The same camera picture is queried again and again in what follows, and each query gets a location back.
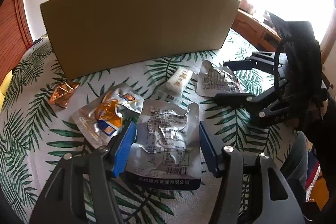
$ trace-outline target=tablecloth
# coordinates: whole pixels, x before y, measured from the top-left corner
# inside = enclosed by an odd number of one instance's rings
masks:
[[[195,72],[183,93],[181,107],[198,103],[200,120],[212,125],[213,134],[223,145],[255,155],[264,151],[281,167],[295,140],[295,130],[282,123],[256,128],[249,123],[249,114],[244,109],[222,108],[214,104],[213,99],[195,93],[196,74],[203,60],[219,66],[225,61],[242,60],[253,51],[256,49],[251,44],[230,30],[220,50],[162,57],[75,79],[81,86],[70,99],[68,108],[61,109],[49,105],[48,100],[55,86],[66,77],[48,37],[42,36],[15,68],[0,113],[0,183],[9,204],[27,223],[41,189],[63,154],[90,152],[89,144],[71,119],[77,109],[119,83],[127,83],[145,99],[153,98],[156,89],[178,66]],[[238,71],[236,75],[244,90],[256,95],[273,85],[271,75],[255,69]],[[201,161],[202,185],[196,191],[151,191],[127,183],[123,175],[114,180],[114,192],[124,221],[136,224],[208,223],[220,180],[207,170],[202,155]],[[89,183],[84,186],[89,223],[95,223],[88,195]],[[245,178],[241,210],[248,203],[248,186],[248,178]]]

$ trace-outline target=orange candy wrapper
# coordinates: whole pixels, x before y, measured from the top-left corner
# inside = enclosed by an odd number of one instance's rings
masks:
[[[78,88],[80,84],[81,83],[76,82],[64,82],[59,84],[50,97],[49,104],[67,108],[70,97],[73,95],[75,89]]]

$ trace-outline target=metal pivot bolt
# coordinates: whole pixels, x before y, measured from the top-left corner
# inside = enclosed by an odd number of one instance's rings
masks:
[[[231,153],[233,152],[234,148],[232,146],[224,146],[224,151],[227,152],[227,153]]]
[[[264,152],[261,152],[261,153],[260,153],[260,157],[263,157],[263,158],[265,158],[265,159],[268,159],[268,156],[267,156],[267,155],[265,155],[265,153],[264,153]]]
[[[70,160],[70,159],[72,158],[72,154],[71,154],[71,153],[65,153],[65,154],[63,155],[63,158],[64,158],[65,160]]]
[[[98,151],[100,152],[100,153],[105,153],[105,152],[107,152],[109,150],[109,148],[106,146],[106,145],[102,145],[102,146],[100,146],[99,148],[98,148]]]

